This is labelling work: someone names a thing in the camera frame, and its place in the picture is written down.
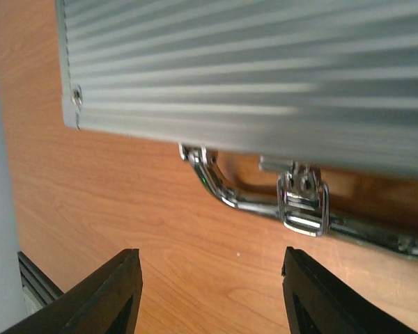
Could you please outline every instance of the case handle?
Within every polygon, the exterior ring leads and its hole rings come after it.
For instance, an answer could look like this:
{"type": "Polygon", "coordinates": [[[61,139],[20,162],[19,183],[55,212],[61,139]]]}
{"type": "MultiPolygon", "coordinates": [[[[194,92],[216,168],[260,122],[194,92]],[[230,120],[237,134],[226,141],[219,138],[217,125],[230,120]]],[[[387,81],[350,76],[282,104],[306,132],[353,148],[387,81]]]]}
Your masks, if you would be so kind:
{"type": "Polygon", "coordinates": [[[228,181],[218,168],[217,151],[182,144],[179,151],[206,190],[229,207],[281,221],[287,228],[312,237],[328,234],[418,259],[418,236],[331,213],[328,186],[315,166],[261,158],[262,170],[281,171],[278,196],[270,198],[239,189],[228,181]]]}

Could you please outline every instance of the latch buckle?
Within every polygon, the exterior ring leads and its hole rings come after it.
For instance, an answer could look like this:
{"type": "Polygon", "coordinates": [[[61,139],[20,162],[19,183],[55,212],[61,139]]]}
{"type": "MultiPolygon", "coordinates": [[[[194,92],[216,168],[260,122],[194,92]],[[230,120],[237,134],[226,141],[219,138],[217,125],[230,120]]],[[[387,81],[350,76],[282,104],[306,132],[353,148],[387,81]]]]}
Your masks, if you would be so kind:
{"type": "Polygon", "coordinates": [[[319,237],[330,228],[329,192],[317,166],[292,161],[277,179],[279,215],[295,232],[319,237]]]}

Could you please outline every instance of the wooden surface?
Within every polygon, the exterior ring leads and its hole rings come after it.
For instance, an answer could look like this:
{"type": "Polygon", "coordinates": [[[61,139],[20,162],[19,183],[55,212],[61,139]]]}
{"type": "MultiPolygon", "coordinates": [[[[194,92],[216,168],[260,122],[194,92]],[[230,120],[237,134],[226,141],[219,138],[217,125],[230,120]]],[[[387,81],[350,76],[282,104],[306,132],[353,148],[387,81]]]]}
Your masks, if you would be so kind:
{"type": "Polygon", "coordinates": [[[66,129],[53,0],[0,0],[0,96],[22,250],[67,290],[140,248],[136,333],[288,333],[288,245],[418,331],[418,262],[235,212],[174,144],[66,129]]]}

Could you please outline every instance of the chrome handle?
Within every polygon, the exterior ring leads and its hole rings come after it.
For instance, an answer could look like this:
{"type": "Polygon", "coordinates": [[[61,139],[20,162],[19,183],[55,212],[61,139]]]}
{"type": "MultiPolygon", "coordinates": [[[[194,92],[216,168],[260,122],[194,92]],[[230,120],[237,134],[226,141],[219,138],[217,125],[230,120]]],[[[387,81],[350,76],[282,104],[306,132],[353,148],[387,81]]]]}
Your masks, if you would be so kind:
{"type": "Polygon", "coordinates": [[[375,246],[410,259],[418,259],[418,236],[331,213],[328,187],[320,180],[318,185],[322,193],[321,215],[316,218],[315,214],[304,211],[306,205],[300,205],[302,210],[294,210],[293,205],[285,208],[288,201],[297,197],[296,195],[294,198],[288,198],[289,193],[285,193],[284,180],[288,170],[283,171],[278,179],[278,198],[270,198],[239,189],[229,182],[218,168],[217,151],[184,145],[180,145],[179,148],[181,159],[190,163],[206,190],[230,207],[281,221],[287,228],[302,234],[314,237],[328,234],[356,244],[375,246]]]}

